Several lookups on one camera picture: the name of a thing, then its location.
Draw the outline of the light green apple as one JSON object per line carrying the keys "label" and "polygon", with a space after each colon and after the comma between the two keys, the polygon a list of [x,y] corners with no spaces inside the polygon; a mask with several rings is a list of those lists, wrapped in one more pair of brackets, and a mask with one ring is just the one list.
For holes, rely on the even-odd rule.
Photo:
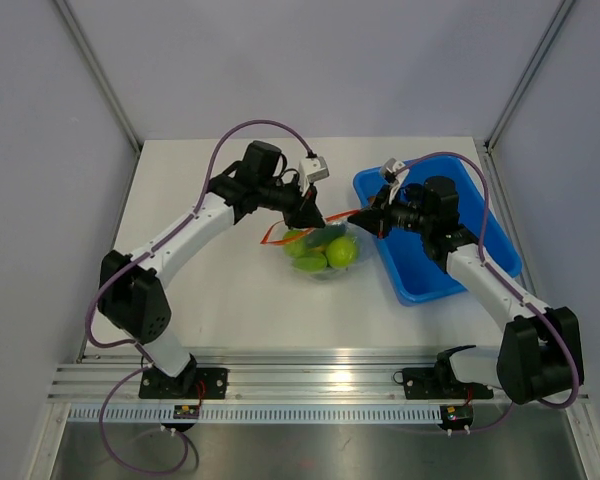
{"label": "light green apple", "polygon": [[325,250],[328,264],[334,269],[344,269],[349,267],[357,261],[358,255],[358,246],[351,236],[336,238]]}

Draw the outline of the clear zip bag orange zipper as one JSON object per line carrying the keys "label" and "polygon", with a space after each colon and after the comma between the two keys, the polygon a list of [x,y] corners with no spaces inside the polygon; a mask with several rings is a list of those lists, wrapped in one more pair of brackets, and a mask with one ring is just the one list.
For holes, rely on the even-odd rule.
{"label": "clear zip bag orange zipper", "polygon": [[[289,269],[294,274],[296,274],[298,276],[303,276],[303,277],[310,278],[312,280],[320,281],[320,282],[332,281],[341,276],[351,276],[354,273],[357,273],[362,268],[363,265],[368,263],[375,252],[375,247],[373,245],[373,241],[368,237],[366,232],[363,231],[361,228],[350,224],[347,221],[347,217],[349,215],[355,213],[357,210],[358,209],[348,210],[348,211],[337,213],[337,214],[334,214],[334,215],[331,215],[331,216],[328,216],[325,218],[326,225],[335,224],[335,223],[344,224],[347,227],[347,233],[344,236],[351,236],[356,241],[356,244],[359,249],[358,259],[354,264],[350,265],[347,268],[334,269],[334,268],[331,268],[328,264],[328,267],[322,272],[307,273],[307,272],[299,271],[292,266],[292,261],[295,258],[288,257],[284,253],[283,248],[282,248],[282,246],[285,243],[287,243],[287,241],[283,239],[284,234],[288,230],[301,230],[301,231],[303,231],[303,236],[306,237],[314,229],[321,229],[321,228],[292,229],[292,228],[287,227],[283,221],[278,221],[278,222],[275,222],[274,224],[272,224],[266,230],[266,232],[264,233],[263,237],[260,240],[260,244],[262,246],[271,247],[273,249],[278,250],[279,251],[278,257],[284,262],[285,265],[287,265],[289,267]],[[313,248],[313,249],[308,248],[307,252],[321,252],[325,255],[326,248],[327,248],[327,246],[322,246],[322,247]]]}

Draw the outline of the green star fruit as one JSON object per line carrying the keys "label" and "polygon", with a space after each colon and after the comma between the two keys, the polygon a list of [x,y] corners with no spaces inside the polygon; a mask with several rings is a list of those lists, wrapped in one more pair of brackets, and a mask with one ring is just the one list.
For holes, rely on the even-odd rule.
{"label": "green star fruit", "polygon": [[295,258],[292,266],[302,272],[319,273],[328,267],[328,261],[321,252],[307,252],[305,255]]}

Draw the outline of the green cucumber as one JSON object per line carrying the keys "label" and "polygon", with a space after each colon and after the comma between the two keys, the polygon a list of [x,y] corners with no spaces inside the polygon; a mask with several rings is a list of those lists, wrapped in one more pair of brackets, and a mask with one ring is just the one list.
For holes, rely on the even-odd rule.
{"label": "green cucumber", "polygon": [[305,244],[309,249],[328,246],[335,239],[344,236],[347,227],[341,223],[329,224],[321,229],[314,229],[305,238]]}

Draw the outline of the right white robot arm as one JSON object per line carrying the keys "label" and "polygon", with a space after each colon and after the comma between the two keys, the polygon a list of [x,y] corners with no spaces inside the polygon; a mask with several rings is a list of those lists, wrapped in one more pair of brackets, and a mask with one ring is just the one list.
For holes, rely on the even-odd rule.
{"label": "right white robot arm", "polygon": [[434,384],[456,396],[468,384],[502,390],[515,404],[566,394],[570,406],[582,384],[579,324],[567,307],[552,308],[518,285],[460,221],[452,179],[433,176],[407,186],[406,198],[383,186],[373,202],[349,216],[351,224],[385,238],[394,229],[416,233],[427,258],[471,293],[502,331],[499,347],[466,345],[438,354]]}

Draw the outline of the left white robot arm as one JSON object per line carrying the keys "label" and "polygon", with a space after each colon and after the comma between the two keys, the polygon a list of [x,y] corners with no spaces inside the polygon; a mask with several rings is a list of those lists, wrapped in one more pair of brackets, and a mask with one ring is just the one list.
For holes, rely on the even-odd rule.
{"label": "left white robot arm", "polygon": [[147,360],[141,398],[224,398],[226,370],[199,367],[180,343],[166,288],[207,243],[259,208],[281,213],[292,229],[325,226],[315,187],[329,175],[325,160],[309,152],[288,182],[285,165],[278,147],[251,142],[242,159],[206,179],[201,205],[143,247],[129,254],[113,250],[102,260],[96,308]]}

